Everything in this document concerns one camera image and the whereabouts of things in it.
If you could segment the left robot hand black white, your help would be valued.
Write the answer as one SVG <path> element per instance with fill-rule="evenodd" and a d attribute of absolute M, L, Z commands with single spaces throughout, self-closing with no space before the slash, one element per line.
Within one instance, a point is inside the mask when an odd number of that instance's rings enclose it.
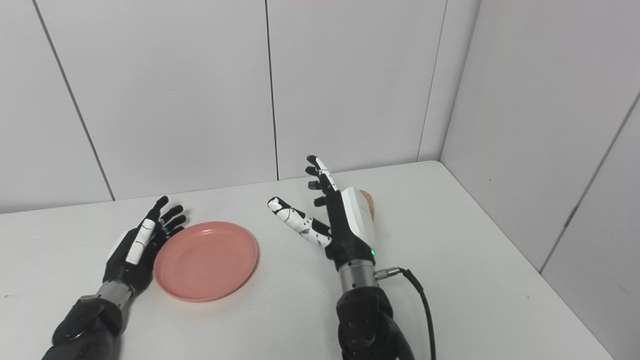
<path fill-rule="evenodd" d="M 168 203 L 166 195 L 157 199 L 137 227 L 124 234 L 106 262 L 104 283 L 124 285 L 133 296 L 147 289 L 159 251 L 187 221 L 181 204 L 164 210 Z"/>

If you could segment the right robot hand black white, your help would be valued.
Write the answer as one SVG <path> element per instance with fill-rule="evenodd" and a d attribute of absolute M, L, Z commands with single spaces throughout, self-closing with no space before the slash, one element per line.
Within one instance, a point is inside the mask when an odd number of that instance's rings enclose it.
<path fill-rule="evenodd" d="M 316 177 L 307 187 L 322 192 L 322 196 L 314 200 L 314 206 L 326 208 L 329 224 L 292 207 L 278 196 L 268 200 L 268 208 L 300 237 L 323 248 L 336 269 L 354 261 L 375 265 L 376 253 L 372 246 L 375 228 L 366 197 L 353 186 L 340 189 L 319 157 L 308 155 L 306 159 L 310 164 L 306 173 Z"/>

